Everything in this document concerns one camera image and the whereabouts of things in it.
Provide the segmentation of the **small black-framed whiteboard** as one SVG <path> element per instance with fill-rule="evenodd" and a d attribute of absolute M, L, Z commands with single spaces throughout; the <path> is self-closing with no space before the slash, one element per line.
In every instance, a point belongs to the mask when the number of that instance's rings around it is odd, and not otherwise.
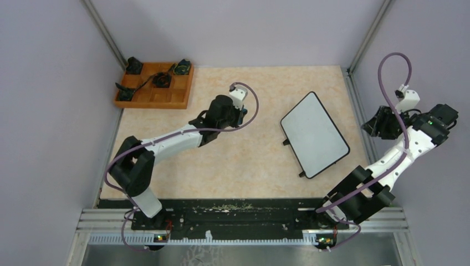
<path fill-rule="evenodd" d="M 300 165 L 300 178 L 312 179 L 350 153 L 350 146 L 317 94 L 310 91 L 281 120 L 284 146 Z"/>

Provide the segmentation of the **blue whiteboard eraser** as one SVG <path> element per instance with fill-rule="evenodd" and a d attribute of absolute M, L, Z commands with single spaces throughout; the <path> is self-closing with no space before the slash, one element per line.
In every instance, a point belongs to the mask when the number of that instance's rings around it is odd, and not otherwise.
<path fill-rule="evenodd" d="M 247 109 L 243 108 L 243 109 L 241 110 L 241 112 L 240 112 L 240 114 L 239 114 L 239 119 L 238 119 L 238 124 L 239 124 L 239 125 L 243 124 L 243 119 L 244 119 L 244 117 L 247 115 L 247 113 L 248 113 L 248 110 L 247 110 Z"/>

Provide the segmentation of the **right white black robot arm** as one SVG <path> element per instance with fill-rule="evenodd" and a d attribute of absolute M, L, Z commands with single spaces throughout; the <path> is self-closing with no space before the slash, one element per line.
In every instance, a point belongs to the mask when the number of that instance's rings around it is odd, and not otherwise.
<path fill-rule="evenodd" d="M 362 128 L 371 136 L 396 140 L 384 156 L 368 167 L 358 166 L 336 185 L 323 199 L 322 207 L 312 213 L 318 228 L 337 225 L 340 220 L 355 224 L 391 205 L 392 189 L 399 176 L 414 161 L 443 144 L 456 125 L 458 111 L 447 104 L 437 104 L 430 111 L 401 114 L 408 140 L 388 106 L 379 108 L 376 115 Z"/>

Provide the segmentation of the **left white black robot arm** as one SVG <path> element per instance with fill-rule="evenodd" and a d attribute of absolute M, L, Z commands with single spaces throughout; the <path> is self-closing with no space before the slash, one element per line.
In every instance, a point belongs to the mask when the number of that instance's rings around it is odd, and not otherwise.
<path fill-rule="evenodd" d="M 108 173 L 145 215 L 144 221 L 152 229 L 160 229 L 166 222 L 162 203 L 150 188 L 154 166 L 182 151 L 210 143 L 221 132 L 238 128 L 247 114 L 246 96 L 239 90 L 218 95 L 208 110 L 179 130 L 146 140 L 130 136 L 122 143 Z"/>

